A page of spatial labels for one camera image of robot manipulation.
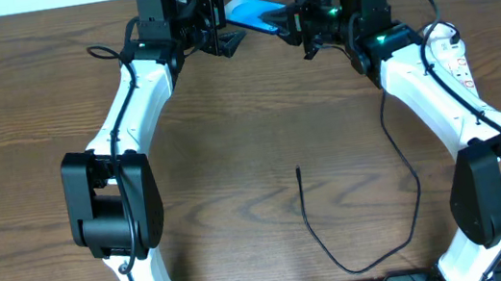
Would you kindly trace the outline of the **blue Galaxy smartphone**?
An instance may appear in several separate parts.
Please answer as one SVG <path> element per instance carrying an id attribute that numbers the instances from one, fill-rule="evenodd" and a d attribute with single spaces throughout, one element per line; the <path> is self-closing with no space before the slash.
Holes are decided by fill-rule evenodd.
<path id="1" fill-rule="evenodd" d="M 226 21 L 260 33 L 277 35 L 279 29 L 261 19 L 263 13 L 280 10 L 284 4 L 265 0 L 231 0 L 224 6 Z"/>

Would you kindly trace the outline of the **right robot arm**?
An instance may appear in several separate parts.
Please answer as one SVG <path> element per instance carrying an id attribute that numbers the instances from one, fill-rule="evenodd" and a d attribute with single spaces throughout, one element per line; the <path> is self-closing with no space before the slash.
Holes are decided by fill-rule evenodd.
<path id="1" fill-rule="evenodd" d="M 457 232 L 435 281 L 489 281 L 501 263 L 501 112 L 466 74 L 455 26 L 436 18 L 421 30 L 391 17 L 388 0 L 294 0 L 260 13 L 307 59 L 323 48 L 420 117 L 454 160 L 450 209 Z"/>

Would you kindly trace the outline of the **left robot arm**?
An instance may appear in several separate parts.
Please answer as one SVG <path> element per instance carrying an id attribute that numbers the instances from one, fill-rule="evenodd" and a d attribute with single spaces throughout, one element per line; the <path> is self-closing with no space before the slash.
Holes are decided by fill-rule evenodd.
<path id="1" fill-rule="evenodd" d="M 87 52 L 118 63 L 119 86 L 85 150 L 63 156 L 61 176 L 73 241 L 119 281 L 172 281 L 160 240 L 164 212 L 149 162 L 163 106 L 197 51 L 231 58 L 244 32 L 224 33 L 224 0 L 136 0 L 120 50 Z"/>

